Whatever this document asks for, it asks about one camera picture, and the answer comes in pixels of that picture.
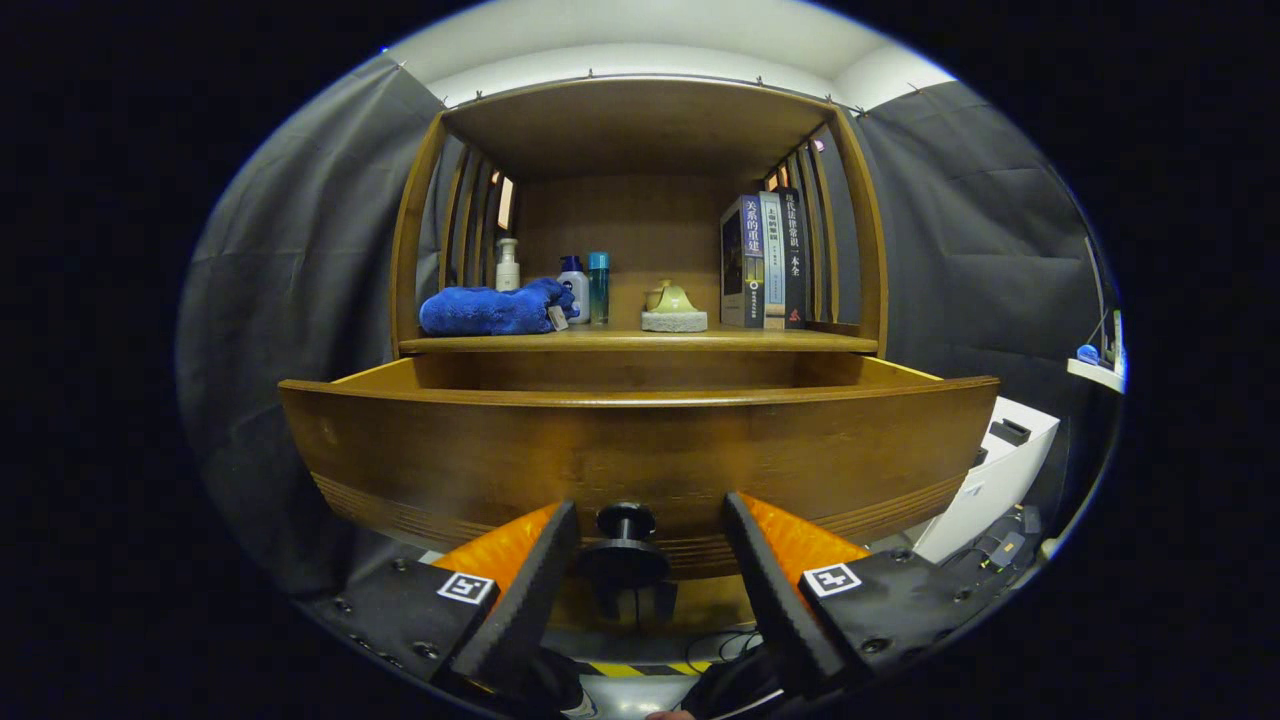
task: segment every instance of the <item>book spine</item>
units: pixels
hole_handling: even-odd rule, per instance
[[[804,255],[804,236],[800,225],[800,191],[786,187],[778,191],[782,197],[782,237],[786,246],[786,327],[805,325],[805,293],[808,292],[809,264]]]
[[[777,192],[760,193],[764,220],[764,327],[786,327],[786,258],[782,240],[782,204]]]
[[[764,327],[764,222],[760,199],[742,196],[744,328]]]

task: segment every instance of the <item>drawer knob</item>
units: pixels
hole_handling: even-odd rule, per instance
[[[658,523],[635,502],[614,502],[595,515],[595,527],[611,539],[598,541],[577,559],[579,573],[611,589],[645,588],[671,571],[671,561],[645,542]]]

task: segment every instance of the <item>blue towel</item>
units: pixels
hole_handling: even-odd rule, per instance
[[[422,304],[417,320],[433,337],[549,333],[547,307],[559,305],[564,318],[576,318],[572,302],[573,293],[552,278],[538,278],[506,292],[447,287]]]

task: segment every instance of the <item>white pump bottle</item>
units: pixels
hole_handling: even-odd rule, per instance
[[[494,290],[520,290],[520,263],[516,263],[516,238],[504,237],[498,241],[498,273]]]

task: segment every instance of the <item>open drawer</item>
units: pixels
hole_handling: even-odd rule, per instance
[[[562,498],[585,541],[650,506],[676,579],[736,573],[740,489],[855,542],[943,511],[996,378],[940,380],[845,352],[435,352],[284,380],[293,438],[344,518],[447,551]]]

